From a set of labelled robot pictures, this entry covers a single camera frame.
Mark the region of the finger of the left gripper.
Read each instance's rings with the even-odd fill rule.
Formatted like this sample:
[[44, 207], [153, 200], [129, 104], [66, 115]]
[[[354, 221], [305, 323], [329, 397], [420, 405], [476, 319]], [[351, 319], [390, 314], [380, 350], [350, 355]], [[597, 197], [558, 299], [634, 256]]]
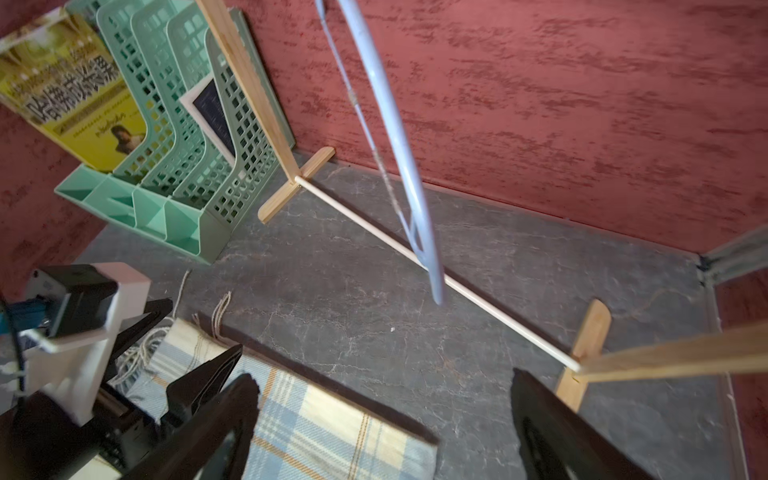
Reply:
[[235, 345], [182, 377], [166, 389], [168, 411], [165, 420], [190, 420], [223, 388], [242, 357], [243, 347]]
[[113, 350], [109, 356], [107, 372], [117, 371], [117, 359], [131, 346], [156, 327], [173, 309], [170, 298], [148, 301], [144, 312], [129, 327], [123, 328], [117, 335]]

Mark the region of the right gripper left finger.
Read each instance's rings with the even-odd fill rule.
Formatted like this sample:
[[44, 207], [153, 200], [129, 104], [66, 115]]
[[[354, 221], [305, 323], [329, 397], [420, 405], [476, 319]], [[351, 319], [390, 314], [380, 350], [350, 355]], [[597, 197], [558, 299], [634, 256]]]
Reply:
[[260, 390], [238, 376], [125, 479], [240, 479], [258, 419]]

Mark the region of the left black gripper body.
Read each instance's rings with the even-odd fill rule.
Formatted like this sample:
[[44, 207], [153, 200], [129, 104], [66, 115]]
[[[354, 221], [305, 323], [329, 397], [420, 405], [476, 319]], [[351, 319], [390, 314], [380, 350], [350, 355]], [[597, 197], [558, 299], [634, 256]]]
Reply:
[[154, 418], [108, 385], [83, 425], [43, 392], [1, 415], [3, 479], [72, 479], [92, 461], [122, 479], [172, 479], [159, 447]]

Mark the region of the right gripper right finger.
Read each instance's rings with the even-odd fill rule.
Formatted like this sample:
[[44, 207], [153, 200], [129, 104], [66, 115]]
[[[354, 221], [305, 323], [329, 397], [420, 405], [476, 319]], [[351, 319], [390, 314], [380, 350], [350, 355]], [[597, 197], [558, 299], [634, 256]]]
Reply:
[[514, 370], [510, 397], [529, 479], [651, 477], [529, 372]]

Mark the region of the plaid beige blue scarf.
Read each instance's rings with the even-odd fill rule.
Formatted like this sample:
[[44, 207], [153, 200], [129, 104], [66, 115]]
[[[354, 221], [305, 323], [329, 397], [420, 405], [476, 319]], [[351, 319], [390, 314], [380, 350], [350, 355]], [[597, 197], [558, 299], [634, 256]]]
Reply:
[[[212, 315], [162, 316], [159, 326], [117, 360], [111, 385], [154, 419], [167, 412], [166, 389], [235, 341], [222, 330], [232, 299]], [[438, 442], [416, 421], [330, 379], [251, 344], [233, 374], [260, 388], [247, 479], [431, 479]]]

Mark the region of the wooden clothes rack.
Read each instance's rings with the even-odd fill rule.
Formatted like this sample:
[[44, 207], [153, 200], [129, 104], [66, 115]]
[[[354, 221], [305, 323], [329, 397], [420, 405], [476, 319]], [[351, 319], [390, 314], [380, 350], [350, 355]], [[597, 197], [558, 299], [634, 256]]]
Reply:
[[342, 1], [339, 6], [376, 99], [409, 203], [410, 211], [405, 213], [397, 198], [390, 198], [408, 239], [406, 244], [384, 233], [311, 182], [311, 176], [333, 157], [333, 149], [325, 147], [316, 152], [304, 166], [297, 164], [225, 3], [200, 1], [197, 5], [287, 177], [286, 183], [260, 208], [259, 218], [262, 222], [270, 221], [299, 189], [311, 192], [426, 270], [436, 303], [442, 303], [445, 290], [451, 288], [563, 365], [565, 369], [557, 385], [556, 395], [573, 411], [579, 410], [591, 383], [766, 372], [767, 324], [764, 321], [728, 329], [723, 333], [603, 355], [601, 351], [610, 329], [611, 314], [608, 307], [599, 300], [590, 303], [573, 350], [566, 353], [445, 273], [421, 176], [403, 121], [383, 63], [356, 2]]

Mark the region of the light blue clothes hanger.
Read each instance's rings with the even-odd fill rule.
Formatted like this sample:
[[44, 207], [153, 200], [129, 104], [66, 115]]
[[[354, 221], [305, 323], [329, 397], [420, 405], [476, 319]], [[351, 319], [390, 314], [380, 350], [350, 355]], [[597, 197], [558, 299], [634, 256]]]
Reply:
[[315, 8], [323, 32], [326, 36], [337, 68], [341, 74], [349, 102], [357, 115], [373, 159], [384, 180], [393, 209], [403, 226], [411, 251], [415, 254], [418, 262], [425, 267], [428, 272], [433, 300], [436, 304], [441, 305], [444, 302], [445, 296], [444, 269], [438, 248], [437, 237], [434, 232], [431, 215], [427, 206], [421, 176], [405, 132], [399, 109], [393, 96], [380, 55], [375, 47], [372, 35], [358, 4], [355, 1], [341, 1], [339, 6], [341, 7], [342, 14], [361, 58], [382, 118], [391, 150], [397, 164], [399, 176], [403, 182], [404, 192], [408, 200], [409, 216], [405, 215], [398, 202], [397, 196], [394, 193], [389, 172], [384, 166], [380, 149], [373, 139], [357, 93], [351, 84], [339, 50], [333, 40], [327, 22], [325, 3], [323, 1], [317, 1], [315, 3]]

